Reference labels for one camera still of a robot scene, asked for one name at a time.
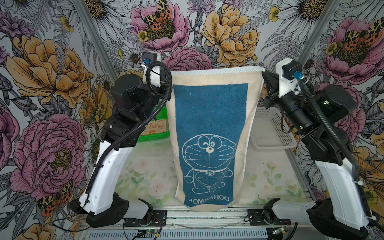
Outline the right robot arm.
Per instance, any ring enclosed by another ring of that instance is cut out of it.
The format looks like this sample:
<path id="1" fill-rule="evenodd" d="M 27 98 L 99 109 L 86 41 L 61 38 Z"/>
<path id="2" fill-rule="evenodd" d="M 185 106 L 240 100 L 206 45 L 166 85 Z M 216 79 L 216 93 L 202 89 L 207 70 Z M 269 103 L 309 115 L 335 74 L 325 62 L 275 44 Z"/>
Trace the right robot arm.
<path id="1" fill-rule="evenodd" d="M 267 71 L 262 76 L 268 91 L 265 106 L 277 106 L 289 118 L 329 192 L 327 199 L 304 206 L 274 198 L 264 207 L 266 218 L 308 223 L 335 239 L 366 239 L 368 227 L 379 227 L 380 217 L 368 206 L 349 136 L 335 126 L 357 108 L 357 103 L 338 85 L 328 85 L 313 94 L 304 79 L 293 79 L 293 91 L 281 96 L 279 76 Z"/>

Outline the white plastic basket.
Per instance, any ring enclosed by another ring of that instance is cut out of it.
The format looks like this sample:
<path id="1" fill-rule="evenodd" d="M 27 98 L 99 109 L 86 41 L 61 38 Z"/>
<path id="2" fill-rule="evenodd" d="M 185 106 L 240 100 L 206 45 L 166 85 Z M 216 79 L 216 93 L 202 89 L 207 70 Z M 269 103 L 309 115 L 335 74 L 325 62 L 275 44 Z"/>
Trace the white plastic basket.
<path id="1" fill-rule="evenodd" d="M 250 141 L 255 151 L 270 152 L 295 148 L 298 143 L 277 108 L 258 107 Z"/>

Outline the blue white patterned towel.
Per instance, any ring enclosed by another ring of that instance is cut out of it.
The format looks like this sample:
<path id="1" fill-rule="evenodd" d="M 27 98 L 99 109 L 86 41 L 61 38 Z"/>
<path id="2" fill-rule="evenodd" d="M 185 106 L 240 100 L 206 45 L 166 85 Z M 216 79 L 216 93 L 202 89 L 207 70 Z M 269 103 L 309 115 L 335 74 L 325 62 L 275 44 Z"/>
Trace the blue white patterned towel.
<path id="1" fill-rule="evenodd" d="M 192 211 L 218 211 L 238 200 L 263 71 L 252 66 L 172 72 L 167 111 L 176 198 Z"/>

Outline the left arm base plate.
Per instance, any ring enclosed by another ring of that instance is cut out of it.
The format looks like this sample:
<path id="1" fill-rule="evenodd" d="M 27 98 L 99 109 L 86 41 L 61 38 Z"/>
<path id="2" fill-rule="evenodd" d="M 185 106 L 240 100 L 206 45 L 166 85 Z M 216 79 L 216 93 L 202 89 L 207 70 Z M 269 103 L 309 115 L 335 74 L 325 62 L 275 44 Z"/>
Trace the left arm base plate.
<path id="1" fill-rule="evenodd" d="M 124 219 L 124 227 L 165 227 L 167 214 L 167 210 L 153 210 L 148 222 L 146 222 L 147 219 Z"/>

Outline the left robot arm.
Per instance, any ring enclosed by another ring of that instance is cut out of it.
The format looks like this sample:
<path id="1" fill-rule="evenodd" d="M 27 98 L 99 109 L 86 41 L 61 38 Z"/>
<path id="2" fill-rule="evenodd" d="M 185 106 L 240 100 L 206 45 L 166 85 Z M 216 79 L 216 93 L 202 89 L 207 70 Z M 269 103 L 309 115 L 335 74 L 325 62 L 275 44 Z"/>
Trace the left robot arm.
<path id="1" fill-rule="evenodd" d="M 106 227 L 122 219 L 148 225 L 153 217 L 153 206 L 138 199 L 131 202 L 115 192 L 125 161 L 137 145 L 146 125 L 153 120 L 171 98 L 172 75 L 163 76 L 165 92 L 156 94 L 152 77 L 146 81 L 135 74 L 119 77 L 111 88 L 115 100 L 112 116 L 102 129 L 97 162 L 86 191 L 70 203 L 76 214 L 85 214 L 92 228 Z"/>

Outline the orange patterned towel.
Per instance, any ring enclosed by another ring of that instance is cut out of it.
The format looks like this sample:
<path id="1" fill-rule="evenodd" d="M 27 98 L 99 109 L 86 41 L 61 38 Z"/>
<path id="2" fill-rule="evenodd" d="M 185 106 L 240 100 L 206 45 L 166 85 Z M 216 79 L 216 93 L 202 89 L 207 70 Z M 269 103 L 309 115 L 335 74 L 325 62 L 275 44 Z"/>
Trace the orange patterned towel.
<path id="1" fill-rule="evenodd" d="M 148 123 L 141 136 L 162 134 L 168 131 L 167 119 L 154 120 Z"/>

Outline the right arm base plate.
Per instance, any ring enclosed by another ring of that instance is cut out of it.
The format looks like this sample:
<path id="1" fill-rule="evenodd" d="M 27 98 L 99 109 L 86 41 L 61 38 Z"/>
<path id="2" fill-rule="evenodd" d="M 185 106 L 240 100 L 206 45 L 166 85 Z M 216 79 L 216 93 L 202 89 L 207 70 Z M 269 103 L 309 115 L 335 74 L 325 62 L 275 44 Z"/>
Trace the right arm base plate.
<path id="1" fill-rule="evenodd" d="M 248 209 L 246 220 L 251 226 L 286 226 L 290 225 L 290 220 L 278 219 L 272 210 Z"/>

